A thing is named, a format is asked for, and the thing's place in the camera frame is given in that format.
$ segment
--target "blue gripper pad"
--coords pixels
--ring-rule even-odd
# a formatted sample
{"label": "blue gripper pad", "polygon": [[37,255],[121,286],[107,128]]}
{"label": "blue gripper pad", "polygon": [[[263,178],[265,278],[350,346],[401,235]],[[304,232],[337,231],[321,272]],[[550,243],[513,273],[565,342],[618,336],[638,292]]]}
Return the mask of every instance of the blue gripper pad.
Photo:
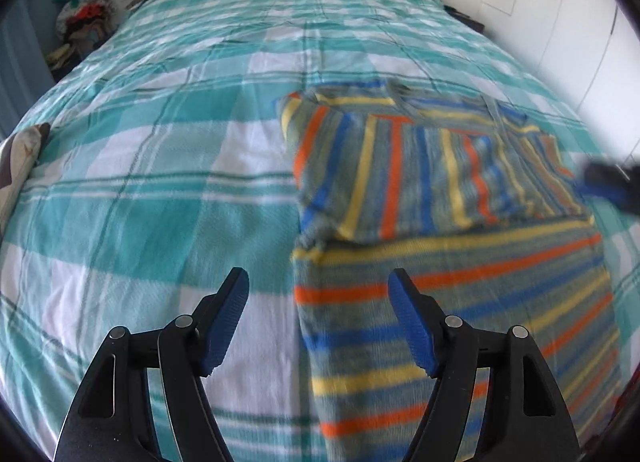
{"label": "blue gripper pad", "polygon": [[216,366],[222,364],[248,297],[249,275],[244,269],[234,267],[215,295],[215,298],[224,300],[206,338],[202,339],[204,354],[200,361],[201,375],[209,376]]}
{"label": "blue gripper pad", "polygon": [[418,307],[418,299],[428,297],[418,292],[404,269],[393,270],[389,275],[388,289],[391,306],[409,343],[415,364],[434,377],[440,364],[434,348],[433,333]]}

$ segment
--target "blue rubber fingertip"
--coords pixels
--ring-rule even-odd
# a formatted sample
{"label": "blue rubber fingertip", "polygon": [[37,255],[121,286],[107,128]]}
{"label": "blue rubber fingertip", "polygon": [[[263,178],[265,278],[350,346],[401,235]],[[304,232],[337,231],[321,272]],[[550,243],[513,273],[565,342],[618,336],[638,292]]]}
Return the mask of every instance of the blue rubber fingertip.
{"label": "blue rubber fingertip", "polygon": [[409,350],[411,350],[415,364],[423,368],[428,375],[435,374],[438,369],[438,361],[433,350],[433,335],[395,273],[389,275],[388,288],[391,306],[394,308],[406,341],[409,343]]}
{"label": "blue rubber fingertip", "polygon": [[203,374],[210,375],[216,366],[220,366],[225,359],[231,339],[236,332],[238,321],[249,297],[249,275],[244,269],[229,291],[222,307],[218,311],[215,321],[209,327],[205,341],[206,352],[200,361]]}

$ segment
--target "mattress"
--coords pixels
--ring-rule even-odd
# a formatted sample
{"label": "mattress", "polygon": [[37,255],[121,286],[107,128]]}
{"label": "mattress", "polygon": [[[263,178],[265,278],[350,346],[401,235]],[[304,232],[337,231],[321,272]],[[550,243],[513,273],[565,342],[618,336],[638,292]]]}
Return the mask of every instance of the mattress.
{"label": "mattress", "polygon": [[[556,135],[570,168],[600,155],[567,105],[438,0],[146,0],[30,110],[18,128],[52,128],[0,246],[0,393],[47,454],[109,329],[163,327],[239,265],[248,304],[204,380],[225,441],[236,461],[326,460],[292,295],[296,186],[274,101],[380,79],[491,96]],[[607,203],[591,208],[624,382],[640,352],[640,226]],[[178,460],[151,372],[162,453]],[[603,390],[602,402],[620,391]]]}

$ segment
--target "teal and white checkered blanket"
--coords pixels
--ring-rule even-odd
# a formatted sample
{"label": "teal and white checkered blanket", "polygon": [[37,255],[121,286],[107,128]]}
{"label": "teal and white checkered blanket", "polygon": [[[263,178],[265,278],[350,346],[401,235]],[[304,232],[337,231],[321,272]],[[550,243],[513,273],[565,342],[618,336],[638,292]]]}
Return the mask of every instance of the teal and white checkered blanket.
{"label": "teal and white checkered blanket", "polygon": [[[238,462],[326,459],[292,297],[296,187],[273,102],[381,78],[511,104],[559,138],[569,165],[599,153],[571,110],[435,0],[148,0],[26,115],[21,127],[52,131],[0,248],[0,392],[47,454],[111,327],[162,327],[240,265],[249,301],[205,380],[227,445]],[[626,379],[640,352],[640,226],[594,209]],[[150,379],[161,447],[176,460]]]}

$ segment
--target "pile of clothes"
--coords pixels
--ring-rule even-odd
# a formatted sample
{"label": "pile of clothes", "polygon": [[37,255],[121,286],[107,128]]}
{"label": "pile of clothes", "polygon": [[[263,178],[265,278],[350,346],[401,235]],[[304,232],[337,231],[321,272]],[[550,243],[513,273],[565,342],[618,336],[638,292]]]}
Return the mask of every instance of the pile of clothes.
{"label": "pile of clothes", "polygon": [[115,31],[113,0],[53,0],[62,5],[56,19],[56,35],[63,45],[47,56],[55,80],[59,81]]}

